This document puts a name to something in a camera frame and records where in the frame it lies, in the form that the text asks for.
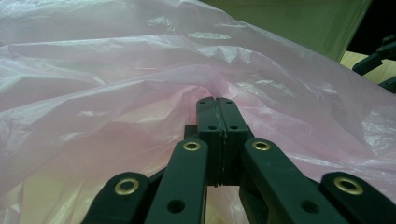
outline translucent plastic film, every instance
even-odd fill
[[[396,98],[197,1],[0,1],[0,223],[79,223],[124,172],[163,168],[204,97],[319,181],[343,171],[396,202]],[[210,189],[225,223],[237,188]]]

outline pink plastic bag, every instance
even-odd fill
[[[396,98],[336,62],[195,1],[0,1],[0,223],[79,223],[109,178],[168,162],[204,97],[319,181],[396,202]],[[225,223],[237,188],[209,189]]]

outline metal grommet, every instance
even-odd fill
[[[133,185],[128,189],[124,189],[121,187],[121,185],[125,183],[132,183]],[[134,193],[138,188],[139,188],[139,181],[137,179],[125,178],[119,181],[119,183],[117,183],[116,187],[114,187],[114,191],[116,191],[118,195],[128,195]]]
[[[183,145],[183,147],[188,151],[195,151],[201,148],[201,144],[197,142],[187,142]]]
[[[266,151],[271,148],[271,146],[268,143],[261,141],[254,142],[253,147],[261,151]]]
[[[334,179],[334,185],[341,191],[348,194],[360,195],[363,194],[363,188],[355,180],[346,177],[337,177]]]

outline screw hole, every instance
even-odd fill
[[[194,149],[196,147],[197,147],[197,145],[195,145],[194,143],[188,143],[187,144],[187,148],[189,148],[189,149]]]
[[[257,143],[257,147],[267,147],[267,144],[265,143]]]
[[[134,183],[133,182],[129,182],[129,181],[125,182],[125,183],[122,183],[120,185],[120,188],[123,189],[123,190],[128,190],[128,189],[131,189],[133,187],[134,187]]]
[[[186,205],[181,200],[172,200],[168,203],[168,211],[171,213],[180,213],[185,207]]]
[[[355,185],[353,185],[352,183],[346,182],[346,181],[341,181],[340,183],[344,188],[347,189],[352,189],[352,190],[356,190],[357,187]]]
[[[319,207],[311,202],[311,201],[302,201],[301,202],[301,207],[305,210],[305,212],[310,213],[310,214],[317,214],[319,213]]]

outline plastic wrinkle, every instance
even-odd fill
[[[340,64],[181,0],[0,0],[0,223],[80,223],[112,176],[168,163],[195,104],[234,100],[317,181],[396,202],[396,98]],[[237,188],[209,188],[247,223]]]

